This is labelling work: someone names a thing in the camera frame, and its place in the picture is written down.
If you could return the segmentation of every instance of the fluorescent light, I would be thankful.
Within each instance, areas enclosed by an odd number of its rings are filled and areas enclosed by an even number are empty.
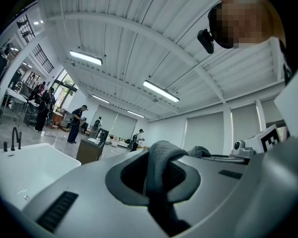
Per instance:
[[[100,58],[89,56],[89,55],[86,55],[86,54],[83,54],[83,53],[80,53],[80,52],[76,52],[76,51],[73,51],[73,50],[70,51],[70,54],[71,54],[72,57],[80,58],[80,59],[83,59],[83,60],[86,60],[86,61],[89,61],[89,62],[93,62],[93,63],[98,64],[98,65],[103,64],[103,60],[100,59]]]
[[[155,91],[161,95],[163,95],[164,97],[167,97],[168,99],[174,101],[174,102],[178,102],[180,99],[178,97],[175,97],[174,95],[166,92],[165,90],[163,90],[162,88],[156,86],[155,84],[150,83],[149,81],[145,81],[144,82],[144,86],[151,89],[152,91]]]
[[[127,112],[129,112],[129,113],[131,113],[131,114],[133,114],[133,115],[136,115],[136,116],[139,116],[139,117],[145,118],[144,116],[142,116],[142,115],[139,115],[139,114],[137,114],[137,113],[134,113],[134,112],[131,112],[131,111],[129,111],[129,110],[127,110]]]
[[[96,95],[93,95],[93,94],[92,94],[92,96],[93,96],[94,98],[97,98],[97,99],[101,100],[101,101],[104,101],[104,102],[106,102],[106,103],[109,103],[109,101],[106,101],[106,100],[104,100],[104,99],[102,99],[102,98],[99,98],[99,97],[97,97]]]

